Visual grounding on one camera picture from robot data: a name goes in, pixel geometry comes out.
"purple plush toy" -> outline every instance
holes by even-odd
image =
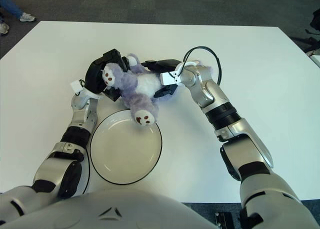
[[[107,88],[121,90],[124,105],[131,110],[132,118],[140,125],[156,122],[159,108],[154,94],[161,89],[160,75],[145,69],[134,54],[127,56],[130,70],[122,71],[116,63],[105,65],[102,77]]]

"silver robot arm segment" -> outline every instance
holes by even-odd
[[[181,73],[168,73],[161,74],[161,82],[185,85],[223,142],[220,153],[227,170],[241,181],[242,228],[319,229],[290,186],[272,171],[273,160],[267,147],[213,81],[209,68],[188,64]]]
[[[85,148],[97,123],[98,98],[85,88],[73,96],[71,123],[36,171],[33,185],[18,186],[0,195],[0,225],[75,194]]]

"person's foot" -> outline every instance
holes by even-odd
[[[36,18],[28,13],[23,13],[20,17],[20,22],[33,22]]]
[[[0,35],[4,35],[8,33],[9,26],[5,24],[4,22],[0,23]]]

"white table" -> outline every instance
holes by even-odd
[[[113,48],[142,61],[182,60],[199,45],[219,56],[221,88],[269,148],[274,171],[301,200],[320,198],[320,70],[279,28],[53,21],[40,22],[0,60],[0,192],[32,183],[71,120],[69,83],[84,79],[93,60]],[[217,68],[205,51],[190,58]],[[98,123],[121,108],[103,99]],[[240,183],[187,89],[160,104],[158,125],[162,154],[146,178],[113,185],[91,168],[88,190],[133,187],[181,202],[240,201]]]

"black joint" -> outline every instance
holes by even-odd
[[[237,181],[240,181],[240,176],[237,173],[237,171],[235,170],[235,168],[232,166],[223,146],[220,148],[220,153],[221,153],[222,159],[224,161],[224,164],[225,164],[226,169],[228,170],[229,174]]]
[[[22,208],[14,200],[10,201],[10,203],[17,210],[17,212],[19,213],[20,217],[25,214],[24,211],[22,210]]]
[[[248,164],[242,165],[239,168],[241,175],[241,183],[248,177],[256,174],[270,174],[266,165],[261,161],[253,161]]]
[[[82,127],[70,126],[63,134],[61,142],[73,143],[82,148],[86,148],[90,137],[90,132]]]
[[[73,153],[66,153],[61,151],[52,152],[48,158],[63,158],[63,159],[71,159],[82,162],[85,159],[85,156],[78,149],[75,149]]]
[[[226,102],[205,114],[206,118],[213,125],[215,130],[227,127],[241,119],[237,110],[230,102]]]
[[[258,197],[258,196],[265,195],[265,194],[266,194],[266,193],[265,193],[264,191],[260,191],[260,192],[258,192],[258,193],[256,193],[256,194],[253,194],[252,196],[250,196],[250,197],[245,201],[244,205],[246,205],[251,199],[256,198],[256,197]]]
[[[227,140],[223,139],[223,137],[221,135],[218,135],[216,138],[218,138],[219,142],[226,142]]]
[[[248,216],[246,207],[240,211],[240,223],[242,229],[252,229],[263,221],[263,218],[258,213],[253,213]]]
[[[48,180],[36,180],[31,186],[36,193],[50,193],[55,187],[56,185]]]
[[[61,186],[58,192],[58,197],[62,199],[72,197],[76,191],[80,181],[82,167],[80,162],[73,161],[66,169]]]

